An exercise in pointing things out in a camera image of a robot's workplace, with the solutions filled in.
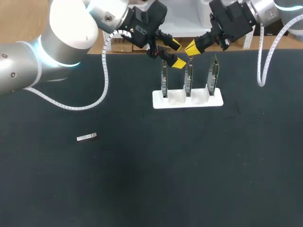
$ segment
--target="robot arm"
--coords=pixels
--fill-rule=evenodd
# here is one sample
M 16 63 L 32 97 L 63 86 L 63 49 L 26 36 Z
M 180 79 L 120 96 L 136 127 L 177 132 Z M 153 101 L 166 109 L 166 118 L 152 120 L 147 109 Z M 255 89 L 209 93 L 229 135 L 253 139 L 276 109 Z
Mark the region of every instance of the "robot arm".
M 257 23 L 268 26 L 280 19 L 273 0 L 250 0 L 224 6 L 221 0 L 210 3 L 212 29 L 203 36 L 196 37 L 185 49 L 188 55 L 201 54 L 214 43 L 225 51 L 230 43 L 245 36 Z
M 180 45 L 162 33 L 167 8 L 156 0 L 147 12 L 129 8 L 128 0 L 49 0 L 50 13 L 44 32 L 29 42 L 0 44 L 0 95 L 32 87 L 38 82 L 59 81 L 86 56 L 98 37 L 98 27 L 112 33 L 122 29 L 133 44 L 150 45 L 148 54 L 160 56 L 172 67 L 185 65 L 173 54 L 160 51 L 160 38 L 175 50 Z

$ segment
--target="metal tool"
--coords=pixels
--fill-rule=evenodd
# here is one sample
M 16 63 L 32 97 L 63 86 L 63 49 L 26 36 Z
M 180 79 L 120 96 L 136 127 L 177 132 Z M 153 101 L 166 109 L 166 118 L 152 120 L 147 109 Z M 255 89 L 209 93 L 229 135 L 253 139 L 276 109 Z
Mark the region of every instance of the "metal tool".
M 208 87 L 208 92 L 209 92 L 210 96 L 214 95 L 214 91 L 216 89 L 217 80 L 218 80 L 218 76 L 219 76 L 219 69 L 220 69 L 220 66 L 219 66 L 219 63 L 217 60 L 217 56 L 214 55 L 211 66 L 209 68 L 208 78 L 207 78 L 207 87 Z
M 166 61 L 162 61 L 162 72 L 161 72 L 161 88 L 163 98 L 167 98 L 168 95 L 168 81 L 167 81 L 167 63 Z
M 184 78 L 184 89 L 186 93 L 186 97 L 191 97 L 191 89 L 193 85 L 193 73 L 194 73 L 194 67 L 193 67 L 193 57 L 190 56 L 188 60 L 188 64 L 185 68 L 185 78 Z

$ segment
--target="black table surface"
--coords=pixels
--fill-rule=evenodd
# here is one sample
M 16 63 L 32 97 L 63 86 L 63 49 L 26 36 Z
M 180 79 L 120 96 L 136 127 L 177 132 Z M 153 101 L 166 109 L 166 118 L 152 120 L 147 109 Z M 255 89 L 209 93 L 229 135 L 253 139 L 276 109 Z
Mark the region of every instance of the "black table surface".
M 194 88 L 212 54 L 194 58 Z M 161 65 L 145 55 L 109 55 L 109 93 L 88 111 L 1 97 L 0 227 L 303 226 L 303 52 L 277 51 L 263 88 L 257 52 L 217 57 L 223 107 L 153 109 Z M 170 69 L 169 88 L 183 76 Z M 100 56 L 88 55 L 37 88 L 81 106 L 103 84 Z

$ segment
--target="white holder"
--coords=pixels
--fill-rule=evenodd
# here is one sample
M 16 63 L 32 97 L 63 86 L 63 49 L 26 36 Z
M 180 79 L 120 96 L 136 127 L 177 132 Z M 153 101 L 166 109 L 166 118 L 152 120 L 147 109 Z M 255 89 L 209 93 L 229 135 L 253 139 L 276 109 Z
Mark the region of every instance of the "white holder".
M 191 90 L 191 97 L 186 97 L 184 89 L 168 90 L 168 97 L 164 98 L 162 91 L 153 91 L 152 101 L 154 109 L 193 108 L 222 106 L 223 99 L 220 89 L 216 88 L 214 95 L 209 95 L 208 87 Z

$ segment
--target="white cable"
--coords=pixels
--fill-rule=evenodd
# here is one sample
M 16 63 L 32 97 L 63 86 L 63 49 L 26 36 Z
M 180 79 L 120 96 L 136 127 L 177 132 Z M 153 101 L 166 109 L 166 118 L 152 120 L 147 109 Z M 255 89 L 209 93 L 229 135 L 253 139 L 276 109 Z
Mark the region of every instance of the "white cable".
M 266 82 L 267 72 L 270 65 L 271 58 L 275 52 L 276 46 L 282 39 L 285 32 L 290 29 L 295 23 L 303 20 L 303 14 L 295 17 L 291 21 L 289 21 L 280 31 L 280 33 L 277 35 L 276 39 L 274 40 L 274 43 L 272 44 L 271 48 L 269 49 L 269 53 L 267 55 L 265 66 L 263 69 L 262 79 L 261 79 L 261 58 L 262 58 L 262 48 L 263 48 L 263 40 L 264 40 L 264 27 L 261 26 L 261 34 L 260 34 L 260 46 L 259 46 L 259 53 L 258 53 L 258 71 L 257 71 L 257 80 L 260 87 L 263 87 Z
M 72 106 L 67 106 L 67 105 L 63 105 L 61 103 L 58 103 L 57 101 L 51 99 L 50 97 L 46 96 L 45 94 L 43 94 L 42 92 L 34 89 L 34 88 L 25 88 L 25 90 L 30 91 L 35 93 L 36 95 L 40 96 L 41 98 L 45 99 L 46 101 L 62 108 L 62 109 L 66 109 L 66 110 L 72 110 L 72 111 L 82 111 L 82 110 L 88 110 L 91 109 L 97 105 L 99 105 L 103 99 L 105 98 L 106 94 L 107 94 L 107 90 L 108 90 L 108 71 L 107 71 L 107 63 L 106 63 L 106 49 L 107 49 L 107 45 L 109 44 L 110 40 L 117 34 L 122 34 L 125 35 L 127 37 L 131 37 L 132 35 L 124 30 L 115 30 L 112 34 L 110 34 L 110 36 L 107 38 L 107 40 L 104 43 L 103 46 L 103 50 L 102 50 L 102 65 L 103 65 L 103 71 L 104 71 L 104 91 L 102 96 L 93 104 L 91 105 L 87 105 L 87 106 L 83 106 L 83 107 L 72 107 Z

